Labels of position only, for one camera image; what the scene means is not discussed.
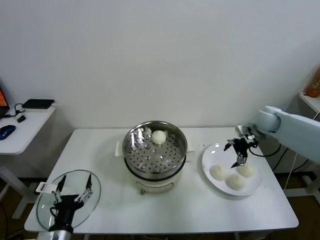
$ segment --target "computer mouse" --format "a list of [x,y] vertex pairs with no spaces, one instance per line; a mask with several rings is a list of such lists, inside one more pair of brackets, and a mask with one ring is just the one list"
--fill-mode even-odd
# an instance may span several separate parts
[[13,131],[16,130],[16,126],[7,125],[0,128],[0,140],[6,139]]

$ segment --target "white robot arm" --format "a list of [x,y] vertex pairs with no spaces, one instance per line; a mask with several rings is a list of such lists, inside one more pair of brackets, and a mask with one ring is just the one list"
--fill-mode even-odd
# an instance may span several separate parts
[[225,150],[233,146],[237,162],[242,166],[247,160],[247,150],[256,148],[265,135],[276,138],[282,145],[314,162],[320,162],[320,122],[307,117],[289,114],[279,108],[265,106],[251,126],[237,126],[240,139],[228,140]]

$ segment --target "stainless steel pot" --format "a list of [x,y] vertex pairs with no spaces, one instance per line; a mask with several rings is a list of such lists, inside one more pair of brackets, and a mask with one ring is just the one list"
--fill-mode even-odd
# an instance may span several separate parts
[[[166,140],[161,145],[152,142],[151,135],[157,130],[166,133]],[[182,169],[187,148],[187,139],[178,127],[164,121],[148,121],[126,134],[122,153],[133,175],[146,181],[163,181]]]

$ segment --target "steamed bun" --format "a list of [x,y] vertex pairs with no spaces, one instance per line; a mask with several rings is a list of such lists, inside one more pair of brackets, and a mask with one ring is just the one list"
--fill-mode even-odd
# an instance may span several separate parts
[[210,174],[218,181],[225,180],[228,176],[226,169],[220,165],[214,165],[210,168]]
[[229,187],[237,191],[243,189],[246,185],[246,180],[239,174],[231,175],[225,182]]
[[242,176],[246,178],[250,178],[255,174],[255,169],[249,164],[238,166],[238,171]]
[[167,136],[164,131],[158,130],[154,131],[151,136],[151,140],[154,144],[160,145],[163,144],[167,139]]

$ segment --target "wire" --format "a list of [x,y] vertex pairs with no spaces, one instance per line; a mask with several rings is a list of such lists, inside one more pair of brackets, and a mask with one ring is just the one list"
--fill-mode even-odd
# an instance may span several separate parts
[[292,166],[291,166],[291,169],[290,169],[290,172],[289,172],[289,176],[286,179],[286,183],[285,183],[284,189],[287,188],[287,185],[288,185],[288,182],[289,182],[289,178],[291,176],[291,173],[293,172],[293,169],[294,169],[294,166],[295,166],[295,163],[296,163],[297,156],[298,156],[298,153],[296,153],[295,156],[294,156],[293,163],[292,163]]
[[281,163],[282,158],[284,157],[284,155],[286,154],[286,152],[288,151],[289,148],[286,148],[286,150],[284,150],[284,152],[282,153],[281,157],[279,158],[279,161],[276,163],[276,165],[274,166],[274,168],[272,169],[272,171],[274,172],[276,170],[276,168],[278,167],[278,165]]
[[249,152],[252,153],[253,155],[257,156],[257,157],[266,158],[266,157],[271,157],[271,156],[273,156],[273,155],[276,155],[276,154],[280,151],[281,146],[282,146],[282,145],[280,144],[279,147],[277,148],[277,150],[275,150],[275,152],[270,153],[270,154],[267,154],[267,155],[255,154],[255,153],[253,153],[253,152],[251,151],[251,148],[249,148]]
[[298,169],[300,169],[300,168],[302,168],[307,162],[309,161],[309,159],[307,159],[307,160],[305,160],[305,162],[304,163],[302,163],[300,166],[298,166],[297,168],[295,168],[295,169],[293,169],[292,170],[292,172],[294,172],[294,171],[296,171],[296,170],[298,170]]
[[203,236],[204,236],[204,235],[203,235],[203,234],[201,234],[201,236],[200,236],[200,237],[198,237],[196,240],[200,240]]
[[14,231],[9,232],[6,237],[7,237],[7,239],[11,239],[11,238],[17,236],[18,234],[20,234],[21,232],[23,232],[24,230],[25,230],[24,228],[16,229]]
[[12,236],[9,239],[12,239],[12,240],[17,240],[17,239],[24,240],[24,236],[22,234],[17,234],[17,235]]
[[26,111],[26,110],[23,110],[23,111],[18,110],[17,109],[18,105],[23,105],[23,104],[22,103],[17,103],[16,105],[14,105],[14,115],[5,114],[5,115],[2,115],[1,118],[13,118],[13,117],[17,116],[18,114],[21,114],[21,113]]
[[4,237],[4,239],[7,240],[8,239],[8,217],[7,217],[5,207],[3,206],[3,204],[1,202],[0,202],[0,206],[2,207],[2,210],[4,213],[4,218],[5,218],[5,237]]
[[23,110],[23,111],[20,111],[20,110],[17,110],[17,106],[18,105],[23,105],[22,103],[17,103],[16,105],[14,105],[14,110],[15,110],[15,112],[17,113],[17,111],[19,111],[20,113],[23,113],[25,110]]

